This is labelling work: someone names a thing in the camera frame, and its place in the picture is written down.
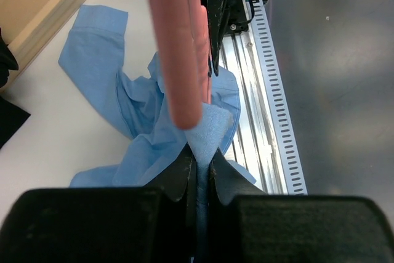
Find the light blue shirt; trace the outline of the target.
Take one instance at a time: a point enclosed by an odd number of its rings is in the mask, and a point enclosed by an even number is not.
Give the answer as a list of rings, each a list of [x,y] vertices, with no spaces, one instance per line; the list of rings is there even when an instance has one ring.
[[[128,14],[121,10],[82,6],[60,54],[59,65],[83,96],[131,138],[119,164],[79,172],[69,188],[141,187],[173,163],[183,148],[190,148],[196,160],[196,244],[190,262],[211,262],[209,165],[216,152],[224,156],[237,129],[240,102],[235,76],[221,68],[213,79],[212,102],[203,105],[198,125],[187,130],[175,127],[159,57],[155,55],[148,65],[149,78],[132,80],[123,72],[127,20]],[[228,162],[255,185],[247,170]]]

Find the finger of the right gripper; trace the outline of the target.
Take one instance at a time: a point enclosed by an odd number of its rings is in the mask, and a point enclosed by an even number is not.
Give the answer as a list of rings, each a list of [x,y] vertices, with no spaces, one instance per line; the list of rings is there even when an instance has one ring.
[[[225,29],[226,5],[227,0],[206,0],[212,60],[211,68],[215,76],[219,75],[219,53]]]

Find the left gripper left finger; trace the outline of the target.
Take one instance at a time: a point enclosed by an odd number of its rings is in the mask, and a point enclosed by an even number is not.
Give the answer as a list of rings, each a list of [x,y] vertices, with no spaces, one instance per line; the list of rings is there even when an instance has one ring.
[[[188,147],[141,187],[29,190],[1,227],[1,261],[190,262],[195,198]]]

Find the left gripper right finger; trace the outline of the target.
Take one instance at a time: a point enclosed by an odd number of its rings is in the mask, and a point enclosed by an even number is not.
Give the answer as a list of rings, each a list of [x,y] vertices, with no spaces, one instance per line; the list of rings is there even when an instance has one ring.
[[[268,195],[216,152],[209,165],[211,262],[392,262],[381,209],[354,196]]]

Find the pink wire hanger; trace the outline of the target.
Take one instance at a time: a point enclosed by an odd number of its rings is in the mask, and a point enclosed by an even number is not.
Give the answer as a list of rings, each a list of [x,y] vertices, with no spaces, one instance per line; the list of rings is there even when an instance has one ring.
[[[211,101],[209,30],[201,0],[149,0],[169,112],[191,129]]]

